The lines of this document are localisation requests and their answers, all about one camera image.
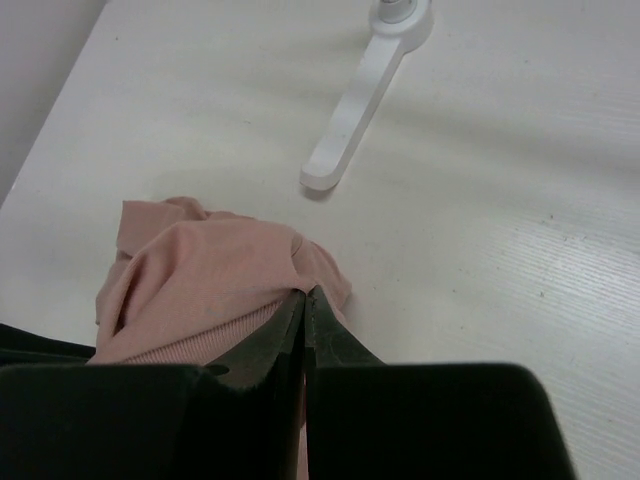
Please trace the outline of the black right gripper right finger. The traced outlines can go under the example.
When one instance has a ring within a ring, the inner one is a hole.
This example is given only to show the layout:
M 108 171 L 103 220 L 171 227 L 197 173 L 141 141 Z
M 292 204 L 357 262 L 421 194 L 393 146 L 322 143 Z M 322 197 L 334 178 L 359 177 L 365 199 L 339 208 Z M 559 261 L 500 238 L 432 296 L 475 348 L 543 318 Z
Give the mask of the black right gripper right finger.
M 305 305 L 306 428 L 313 479 L 572 479 L 536 376 L 509 363 L 389 365 Z

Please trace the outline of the white clothes rack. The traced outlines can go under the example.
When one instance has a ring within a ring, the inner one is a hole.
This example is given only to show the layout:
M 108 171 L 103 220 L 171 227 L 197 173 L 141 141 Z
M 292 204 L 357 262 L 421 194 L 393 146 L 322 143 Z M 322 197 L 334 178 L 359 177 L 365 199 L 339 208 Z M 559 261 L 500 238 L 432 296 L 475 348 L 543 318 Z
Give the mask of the white clothes rack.
M 303 187 L 324 192 L 339 183 L 403 57 L 426 42 L 433 24 L 428 0 L 372 4 L 370 41 L 327 130 L 301 168 Z

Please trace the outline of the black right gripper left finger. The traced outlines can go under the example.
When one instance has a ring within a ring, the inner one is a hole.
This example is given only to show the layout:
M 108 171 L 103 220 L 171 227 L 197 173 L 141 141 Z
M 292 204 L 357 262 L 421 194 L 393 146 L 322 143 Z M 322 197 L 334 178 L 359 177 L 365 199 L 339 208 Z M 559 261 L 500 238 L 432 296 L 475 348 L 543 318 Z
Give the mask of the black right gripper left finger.
M 5 479 L 293 479 L 305 297 L 205 366 L 96 365 L 1 329 Z

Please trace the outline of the pink t shirt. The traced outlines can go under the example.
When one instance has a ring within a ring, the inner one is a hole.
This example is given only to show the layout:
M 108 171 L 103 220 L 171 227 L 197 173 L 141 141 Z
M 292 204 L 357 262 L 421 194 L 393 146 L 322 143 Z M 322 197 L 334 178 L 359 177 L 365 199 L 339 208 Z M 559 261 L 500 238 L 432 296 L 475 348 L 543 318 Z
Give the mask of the pink t shirt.
M 124 202 L 116 248 L 96 298 L 95 363 L 203 365 L 294 289 L 321 287 L 336 313 L 351 293 L 333 257 L 292 228 L 193 198 Z

